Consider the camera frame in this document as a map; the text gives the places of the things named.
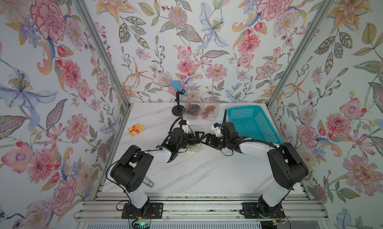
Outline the green grape bunch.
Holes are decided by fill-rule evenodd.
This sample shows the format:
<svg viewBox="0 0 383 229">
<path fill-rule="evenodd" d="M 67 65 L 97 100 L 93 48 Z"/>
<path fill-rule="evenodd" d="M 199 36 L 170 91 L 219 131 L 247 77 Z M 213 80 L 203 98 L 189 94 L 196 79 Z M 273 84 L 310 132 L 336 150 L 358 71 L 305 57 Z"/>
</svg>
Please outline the green grape bunch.
<svg viewBox="0 0 383 229">
<path fill-rule="evenodd" d="M 202 149 L 202 146 L 201 144 L 192 144 L 192 145 L 188 145 L 188 149 L 192 151 L 199 151 Z"/>
</svg>

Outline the clear clamshell container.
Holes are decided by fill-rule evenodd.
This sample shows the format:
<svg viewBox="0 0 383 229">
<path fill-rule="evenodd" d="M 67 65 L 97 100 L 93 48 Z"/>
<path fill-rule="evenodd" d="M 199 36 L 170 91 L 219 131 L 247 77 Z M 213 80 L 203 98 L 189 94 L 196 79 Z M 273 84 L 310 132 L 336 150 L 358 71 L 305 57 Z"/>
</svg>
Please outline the clear clamshell container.
<svg viewBox="0 0 383 229">
<path fill-rule="evenodd" d="M 183 117 L 189 120 L 199 118 L 202 104 L 196 101 L 188 101 L 184 104 Z"/>
<path fill-rule="evenodd" d="M 204 134 L 204 128 L 197 125 L 186 126 L 188 130 L 188 135 L 191 136 L 189 145 L 187 146 L 188 151 L 191 152 L 200 152 L 203 149 L 200 139 Z"/>
<path fill-rule="evenodd" d="M 205 120 L 213 121 L 218 117 L 219 114 L 219 104 L 207 102 L 203 103 L 201 107 L 201 117 Z"/>
</svg>

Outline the teal plastic mesh basket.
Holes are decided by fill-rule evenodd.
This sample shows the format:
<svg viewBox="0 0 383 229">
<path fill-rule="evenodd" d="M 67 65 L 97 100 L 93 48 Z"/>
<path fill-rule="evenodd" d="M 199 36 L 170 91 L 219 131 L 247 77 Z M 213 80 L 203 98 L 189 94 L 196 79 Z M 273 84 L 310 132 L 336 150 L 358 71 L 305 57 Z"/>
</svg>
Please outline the teal plastic mesh basket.
<svg viewBox="0 0 383 229">
<path fill-rule="evenodd" d="M 239 136 L 282 144 L 282 140 L 264 110 L 257 105 L 227 109 L 227 117 Z"/>
</svg>

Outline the clear clamshell container front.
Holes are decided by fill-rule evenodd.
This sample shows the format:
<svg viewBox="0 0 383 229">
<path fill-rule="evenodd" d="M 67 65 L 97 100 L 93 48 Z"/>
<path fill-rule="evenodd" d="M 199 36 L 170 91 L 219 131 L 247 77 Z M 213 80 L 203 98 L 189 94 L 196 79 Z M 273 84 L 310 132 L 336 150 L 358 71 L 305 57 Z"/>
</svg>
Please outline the clear clamshell container front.
<svg viewBox="0 0 383 229">
<path fill-rule="evenodd" d="M 183 117 L 189 120 L 199 118 L 202 104 L 196 101 L 188 101 L 184 104 Z"/>
</svg>

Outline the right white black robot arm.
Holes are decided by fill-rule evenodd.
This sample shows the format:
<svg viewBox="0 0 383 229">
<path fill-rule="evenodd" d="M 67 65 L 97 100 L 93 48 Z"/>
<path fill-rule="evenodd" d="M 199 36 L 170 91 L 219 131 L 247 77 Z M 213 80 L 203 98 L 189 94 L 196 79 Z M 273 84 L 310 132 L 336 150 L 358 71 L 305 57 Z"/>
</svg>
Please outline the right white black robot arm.
<svg viewBox="0 0 383 229">
<path fill-rule="evenodd" d="M 268 189 L 259 197 L 253 209 L 243 209 L 247 214 L 254 211 L 262 218 L 271 218 L 281 212 L 282 201 L 293 190 L 295 184 L 308 176 L 309 170 L 296 148 L 288 142 L 274 144 L 260 139 L 239 136 L 231 122 L 214 124 L 214 133 L 197 132 L 196 138 L 217 150 L 227 148 L 233 152 L 250 154 L 266 160 L 273 180 Z"/>
</svg>

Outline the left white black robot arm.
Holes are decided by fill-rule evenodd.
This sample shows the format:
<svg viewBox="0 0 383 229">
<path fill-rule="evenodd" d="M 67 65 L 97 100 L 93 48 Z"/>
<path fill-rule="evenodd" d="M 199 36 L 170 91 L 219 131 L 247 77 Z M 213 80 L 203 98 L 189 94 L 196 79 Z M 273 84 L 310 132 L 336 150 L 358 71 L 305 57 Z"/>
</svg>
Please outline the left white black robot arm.
<svg viewBox="0 0 383 229">
<path fill-rule="evenodd" d="M 142 150 L 132 145 L 109 166 L 105 172 L 106 179 L 121 188 L 128 198 L 124 202 L 123 218 L 140 220 L 150 214 L 150 198 L 142 187 L 150 167 L 172 162 L 179 154 L 185 153 L 188 146 L 200 144 L 204 136 L 203 131 L 193 130 L 183 117 L 179 117 L 155 149 Z"/>
</svg>

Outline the blue microphone on black stand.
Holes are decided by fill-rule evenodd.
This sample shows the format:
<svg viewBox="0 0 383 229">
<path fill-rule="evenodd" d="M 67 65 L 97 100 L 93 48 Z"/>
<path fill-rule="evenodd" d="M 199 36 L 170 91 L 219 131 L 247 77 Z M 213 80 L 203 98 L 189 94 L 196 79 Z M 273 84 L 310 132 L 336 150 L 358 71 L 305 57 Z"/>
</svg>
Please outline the blue microphone on black stand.
<svg viewBox="0 0 383 229">
<path fill-rule="evenodd" d="M 172 114 L 174 116 L 182 116 L 183 115 L 183 110 L 184 110 L 184 106 L 181 105 L 181 95 L 183 96 L 187 96 L 187 93 L 186 91 L 182 88 L 182 86 L 180 85 L 180 83 L 178 81 L 173 81 L 172 82 L 172 87 L 174 89 L 176 89 L 176 103 L 177 105 L 174 106 L 172 108 Z"/>
</svg>

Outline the orange yellow snack packet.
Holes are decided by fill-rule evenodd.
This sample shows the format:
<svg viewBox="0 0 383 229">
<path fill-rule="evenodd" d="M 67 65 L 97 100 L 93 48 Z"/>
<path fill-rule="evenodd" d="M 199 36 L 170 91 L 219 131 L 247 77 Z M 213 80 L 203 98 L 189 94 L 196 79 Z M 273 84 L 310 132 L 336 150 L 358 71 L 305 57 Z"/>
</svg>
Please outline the orange yellow snack packet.
<svg viewBox="0 0 383 229">
<path fill-rule="evenodd" d="M 141 123 L 137 123 L 128 129 L 129 133 L 132 136 L 137 136 L 138 134 L 140 134 L 144 130 L 145 130 L 145 128 Z"/>
</svg>

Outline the grey metal cylinder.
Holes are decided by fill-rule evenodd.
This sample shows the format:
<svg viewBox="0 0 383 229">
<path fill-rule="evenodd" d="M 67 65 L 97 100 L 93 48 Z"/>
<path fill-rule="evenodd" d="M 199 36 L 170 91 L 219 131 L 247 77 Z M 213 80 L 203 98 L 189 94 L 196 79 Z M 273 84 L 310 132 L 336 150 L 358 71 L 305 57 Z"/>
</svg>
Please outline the grey metal cylinder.
<svg viewBox="0 0 383 229">
<path fill-rule="evenodd" d="M 144 180 L 143 180 L 143 184 L 152 188 L 154 186 L 154 182 L 151 181 L 149 178 L 145 177 Z"/>
</svg>

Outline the aluminium rail base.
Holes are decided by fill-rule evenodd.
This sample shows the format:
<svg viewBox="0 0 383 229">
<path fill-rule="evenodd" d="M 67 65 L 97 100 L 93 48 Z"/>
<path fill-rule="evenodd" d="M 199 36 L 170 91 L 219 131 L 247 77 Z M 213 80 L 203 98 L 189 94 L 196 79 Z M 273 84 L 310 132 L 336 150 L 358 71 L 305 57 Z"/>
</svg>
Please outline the aluminium rail base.
<svg viewBox="0 0 383 229">
<path fill-rule="evenodd" d="M 241 222 L 243 203 L 255 203 L 259 194 L 220 194 L 192 195 L 148 193 L 154 203 L 163 204 L 162 222 L 176 221 L 233 221 Z M 99 192 L 93 201 L 81 204 L 74 214 L 76 222 L 121 222 L 122 213 L 116 209 L 124 200 L 122 193 Z M 286 226 L 297 222 L 317 222 L 321 229 L 333 228 L 324 206 L 319 201 L 310 200 L 304 194 L 287 196 L 282 203 L 287 219 Z"/>
</svg>

